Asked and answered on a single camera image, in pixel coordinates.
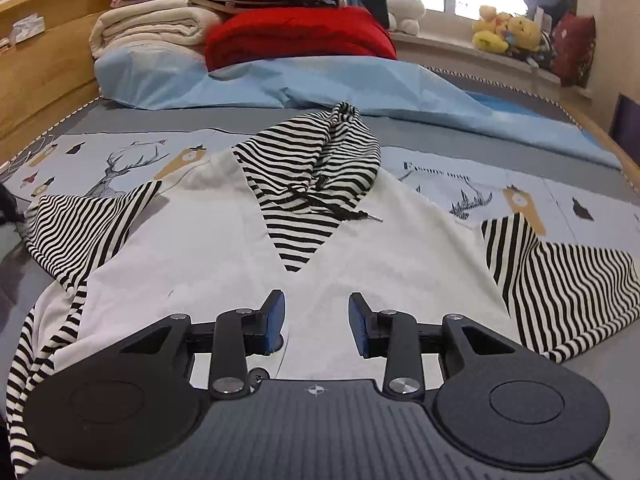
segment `stuffed animal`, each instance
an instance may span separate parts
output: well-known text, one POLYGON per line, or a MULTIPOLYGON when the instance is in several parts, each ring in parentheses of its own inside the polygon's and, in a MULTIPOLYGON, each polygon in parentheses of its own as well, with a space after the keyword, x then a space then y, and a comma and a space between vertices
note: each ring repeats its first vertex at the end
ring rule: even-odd
POLYGON ((386 0, 389 11, 389 30, 399 30, 405 34, 417 36, 420 32, 418 20, 424 16, 424 4, 421 0, 386 0))
POLYGON ((506 12, 498 13, 495 7, 489 6, 480 7, 480 16, 481 19, 473 24, 475 34, 472 43, 477 49, 508 56, 540 49, 542 32, 531 20, 506 12))

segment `white plush toy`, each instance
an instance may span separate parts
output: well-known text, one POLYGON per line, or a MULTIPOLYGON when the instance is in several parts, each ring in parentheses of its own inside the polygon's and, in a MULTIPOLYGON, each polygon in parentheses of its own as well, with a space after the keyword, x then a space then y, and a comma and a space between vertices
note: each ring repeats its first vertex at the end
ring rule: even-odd
POLYGON ((418 20, 424 15, 421 0, 386 0, 389 12, 389 30, 399 30, 417 36, 420 32, 418 20))

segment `wooden headboard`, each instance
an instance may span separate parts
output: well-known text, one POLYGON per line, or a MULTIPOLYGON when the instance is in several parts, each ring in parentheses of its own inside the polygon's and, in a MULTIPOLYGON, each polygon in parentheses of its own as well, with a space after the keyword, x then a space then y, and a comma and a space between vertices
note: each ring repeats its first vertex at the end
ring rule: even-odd
POLYGON ((89 34, 111 0, 9 0, 0 38, 34 12, 47 30, 0 54, 0 163, 98 96, 89 34))

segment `striped hood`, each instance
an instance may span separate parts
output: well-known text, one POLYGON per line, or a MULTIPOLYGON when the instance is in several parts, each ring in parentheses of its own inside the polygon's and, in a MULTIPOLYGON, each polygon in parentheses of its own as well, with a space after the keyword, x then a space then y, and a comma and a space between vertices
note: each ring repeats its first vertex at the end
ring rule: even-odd
POLYGON ((267 128, 233 151, 293 272, 348 218, 380 168, 378 140, 347 103, 267 128))

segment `light blue plastic cover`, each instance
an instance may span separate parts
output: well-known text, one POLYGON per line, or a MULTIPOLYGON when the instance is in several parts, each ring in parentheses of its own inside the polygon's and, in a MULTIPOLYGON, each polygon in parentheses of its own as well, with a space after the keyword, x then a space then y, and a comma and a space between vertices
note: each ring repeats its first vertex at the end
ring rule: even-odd
POLYGON ((95 63, 107 99, 134 108, 314 108, 340 101, 362 115, 446 126, 620 168, 576 126, 492 110, 429 70, 367 56, 259 60, 211 73, 201 61, 150 48, 119 48, 95 63))

